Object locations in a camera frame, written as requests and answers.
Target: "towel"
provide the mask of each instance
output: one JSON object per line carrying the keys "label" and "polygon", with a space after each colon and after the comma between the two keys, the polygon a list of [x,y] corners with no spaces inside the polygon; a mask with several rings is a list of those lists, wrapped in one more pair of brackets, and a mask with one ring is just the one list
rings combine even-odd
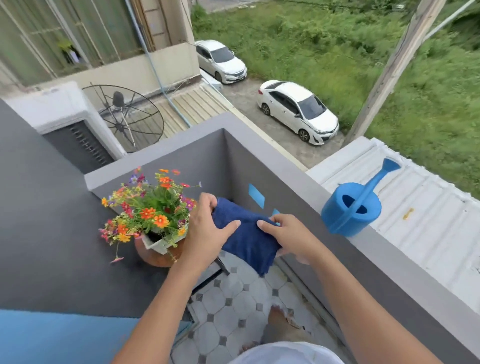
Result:
{"label": "towel", "polygon": [[237,230],[227,239],[223,250],[236,255],[248,263],[260,277],[268,272],[277,251],[281,248],[276,239],[257,226],[258,220],[275,223],[267,217],[254,214],[229,200],[219,197],[212,213],[213,222],[223,229],[233,220],[240,220]]}

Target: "black mesh satellite dish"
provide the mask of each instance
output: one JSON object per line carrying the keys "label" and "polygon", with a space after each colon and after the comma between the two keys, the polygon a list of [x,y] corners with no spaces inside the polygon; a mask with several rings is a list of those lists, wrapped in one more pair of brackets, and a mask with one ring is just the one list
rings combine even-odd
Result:
{"label": "black mesh satellite dish", "polygon": [[82,90],[128,153],[150,146],[162,137],[162,114],[142,94],[115,85],[91,85]]}

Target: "car wheel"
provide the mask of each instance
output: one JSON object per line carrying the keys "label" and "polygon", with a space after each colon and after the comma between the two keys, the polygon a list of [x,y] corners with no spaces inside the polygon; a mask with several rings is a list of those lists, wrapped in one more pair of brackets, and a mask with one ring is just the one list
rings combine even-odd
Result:
{"label": "car wheel", "polygon": [[299,137],[302,141],[308,143],[310,141],[310,134],[308,134],[308,131],[305,129],[300,129],[299,130]]}
{"label": "car wheel", "polygon": [[270,116],[270,108],[268,107],[267,104],[265,103],[262,104],[262,111],[266,116]]}
{"label": "car wheel", "polygon": [[215,72],[215,79],[219,81],[221,84],[223,83],[222,76],[218,72]]}

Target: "forearm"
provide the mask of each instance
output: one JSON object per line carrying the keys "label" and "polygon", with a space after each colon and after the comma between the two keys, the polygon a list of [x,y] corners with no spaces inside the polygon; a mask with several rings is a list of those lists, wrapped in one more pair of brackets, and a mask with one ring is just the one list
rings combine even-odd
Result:
{"label": "forearm", "polygon": [[198,274],[173,265],[152,303],[148,306],[130,338],[117,353],[114,364],[166,364],[179,322],[197,282]]}
{"label": "forearm", "polygon": [[312,266],[359,364],[440,363],[318,243]]}

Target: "hand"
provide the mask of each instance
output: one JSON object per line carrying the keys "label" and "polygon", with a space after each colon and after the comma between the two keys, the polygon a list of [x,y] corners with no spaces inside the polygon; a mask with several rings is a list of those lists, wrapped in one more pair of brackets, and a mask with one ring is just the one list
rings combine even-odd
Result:
{"label": "hand", "polygon": [[216,197],[201,193],[198,206],[190,213],[188,232],[179,262],[188,269],[201,274],[218,257],[223,244],[240,226],[240,221],[230,222],[223,229],[217,229],[212,219]]}
{"label": "hand", "polygon": [[295,254],[297,259],[310,262],[322,246],[315,235],[293,215],[276,214],[270,219],[280,223],[280,226],[262,220],[257,221],[257,226],[272,235],[283,248]]}

